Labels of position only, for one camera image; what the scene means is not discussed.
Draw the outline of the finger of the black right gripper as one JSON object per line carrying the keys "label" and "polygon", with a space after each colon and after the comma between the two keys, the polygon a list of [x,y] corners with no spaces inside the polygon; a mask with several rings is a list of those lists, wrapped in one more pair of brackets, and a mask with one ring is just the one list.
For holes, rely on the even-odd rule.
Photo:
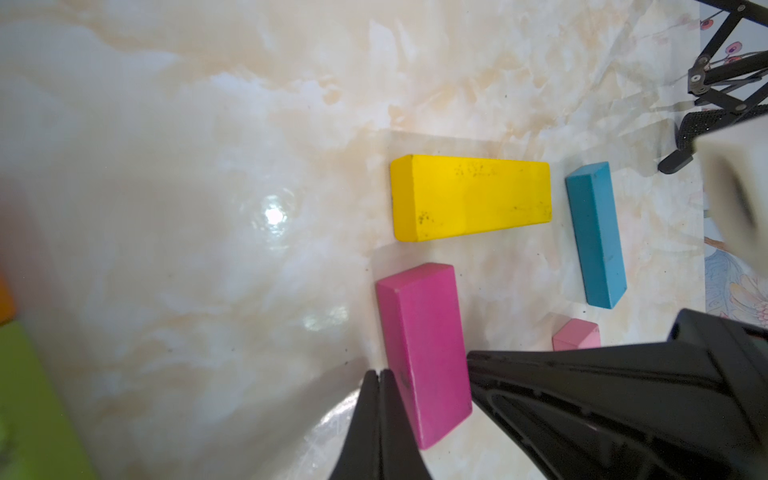
{"label": "finger of the black right gripper", "polygon": [[684,309],[663,342],[473,351],[480,409],[549,479],[763,479],[767,332]]}

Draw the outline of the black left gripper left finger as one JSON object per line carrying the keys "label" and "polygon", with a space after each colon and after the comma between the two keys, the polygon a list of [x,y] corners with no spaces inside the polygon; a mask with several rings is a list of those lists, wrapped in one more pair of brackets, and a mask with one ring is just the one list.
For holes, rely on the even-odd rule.
{"label": "black left gripper left finger", "polygon": [[379,378],[363,377],[349,429],[330,480],[378,479],[380,476]]}

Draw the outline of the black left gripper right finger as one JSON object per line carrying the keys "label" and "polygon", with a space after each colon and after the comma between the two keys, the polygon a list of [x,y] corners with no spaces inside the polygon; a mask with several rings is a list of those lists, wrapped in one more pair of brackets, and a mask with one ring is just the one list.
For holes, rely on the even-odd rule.
{"label": "black left gripper right finger", "polygon": [[380,375],[380,479],[431,480],[405,411],[394,373]]}

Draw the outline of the light pink block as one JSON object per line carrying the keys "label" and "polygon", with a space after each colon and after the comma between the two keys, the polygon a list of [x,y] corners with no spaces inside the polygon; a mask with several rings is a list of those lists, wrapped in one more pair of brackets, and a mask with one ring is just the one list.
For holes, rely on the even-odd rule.
{"label": "light pink block", "polygon": [[593,349],[602,346],[596,323],[572,318],[552,336],[554,351]]}

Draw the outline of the magenta long block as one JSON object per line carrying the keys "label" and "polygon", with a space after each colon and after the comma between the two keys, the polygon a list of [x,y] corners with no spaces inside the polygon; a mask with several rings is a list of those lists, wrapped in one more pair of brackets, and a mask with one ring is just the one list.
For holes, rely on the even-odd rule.
{"label": "magenta long block", "polygon": [[427,450],[472,412],[455,270],[425,263],[377,281],[375,292],[388,368]]}

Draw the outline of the yellow long block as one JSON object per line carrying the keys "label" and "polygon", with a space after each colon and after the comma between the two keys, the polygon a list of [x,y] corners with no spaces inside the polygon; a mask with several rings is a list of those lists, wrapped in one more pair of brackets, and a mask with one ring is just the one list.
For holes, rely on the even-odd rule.
{"label": "yellow long block", "polygon": [[548,223],[547,163],[407,155],[390,164],[395,238],[425,242]]}

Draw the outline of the lime green block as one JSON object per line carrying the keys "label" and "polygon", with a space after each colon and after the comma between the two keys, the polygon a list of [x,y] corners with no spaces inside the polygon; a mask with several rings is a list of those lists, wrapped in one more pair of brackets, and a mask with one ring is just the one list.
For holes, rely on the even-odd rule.
{"label": "lime green block", "polygon": [[1,477],[97,477],[31,342],[16,321],[1,327]]}

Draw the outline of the orange long block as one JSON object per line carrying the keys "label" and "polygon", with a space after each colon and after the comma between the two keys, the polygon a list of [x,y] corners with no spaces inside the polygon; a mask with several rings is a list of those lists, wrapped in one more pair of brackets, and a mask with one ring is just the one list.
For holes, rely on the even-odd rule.
{"label": "orange long block", "polygon": [[0,276],[0,324],[12,321],[17,313],[12,291],[4,275]]}

